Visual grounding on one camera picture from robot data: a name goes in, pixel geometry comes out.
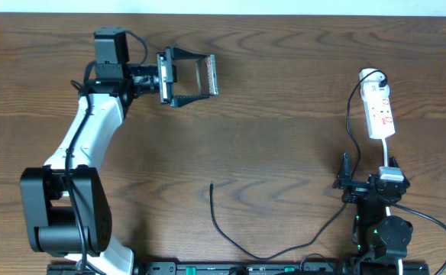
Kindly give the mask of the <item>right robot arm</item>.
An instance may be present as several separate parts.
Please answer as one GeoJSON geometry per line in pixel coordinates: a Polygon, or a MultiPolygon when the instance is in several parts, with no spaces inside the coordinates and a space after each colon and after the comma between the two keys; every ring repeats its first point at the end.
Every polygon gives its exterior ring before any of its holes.
{"type": "Polygon", "coordinates": [[[391,157],[387,167],[380,167],[377,174],[361,182],[352,179],[349,154],[345,153],[333,187],[343,191],[342,202],[355,204],[357,209],[352,231],[357,254],[345,260],[341,270],[348,274],[402,274],[413,227],[389,210],[410,187],[396,159],[391,157]]]}

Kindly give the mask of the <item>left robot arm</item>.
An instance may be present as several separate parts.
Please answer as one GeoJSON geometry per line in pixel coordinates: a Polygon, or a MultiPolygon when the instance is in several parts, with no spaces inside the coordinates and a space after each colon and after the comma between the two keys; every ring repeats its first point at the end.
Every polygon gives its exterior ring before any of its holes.
{"type": "Polygon", "coordinates": [[[94,33],[95,59],[73,81],[78,111],[41,167],[24,170],[21,198],[31,249],[57,259],[49,274],[143,274],[144,264],[112,233],[112,212],[99,169],[134,99],[158,93],[173,108],[218,94],[212,54],[167,47],[154,64],[131,63],[122,27],[94,33]]]}

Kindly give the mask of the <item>bronze Galaxy smartphone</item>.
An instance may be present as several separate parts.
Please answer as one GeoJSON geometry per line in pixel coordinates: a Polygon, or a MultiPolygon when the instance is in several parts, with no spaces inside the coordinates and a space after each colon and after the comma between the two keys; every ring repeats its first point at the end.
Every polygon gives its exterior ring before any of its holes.
{"type": "Polygon", "coordinates": [[[214,55],[208,55],[196,61],[196,76],[201,95],[219,95],[216,59],[214,55]]]}

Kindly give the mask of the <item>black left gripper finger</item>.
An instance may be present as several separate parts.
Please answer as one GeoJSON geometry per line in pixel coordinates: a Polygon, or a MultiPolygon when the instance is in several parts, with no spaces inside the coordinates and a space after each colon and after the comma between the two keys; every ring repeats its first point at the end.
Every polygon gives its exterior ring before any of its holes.
{"type": "Polygon", "coordinates": [[[208,98],[210,98],[210,95],[175,95],[171,98],[170,106],[172,108],[181,108],[189,103],[208,98]]]}
{"type": "Polygon", "coordinates": [[[171,57],[174,60],[201,60],[208,57],[207,54],[203,53],[192,53],[187,50],[183,50],[178,47],[171,47],[170,48],[171,57]]]}

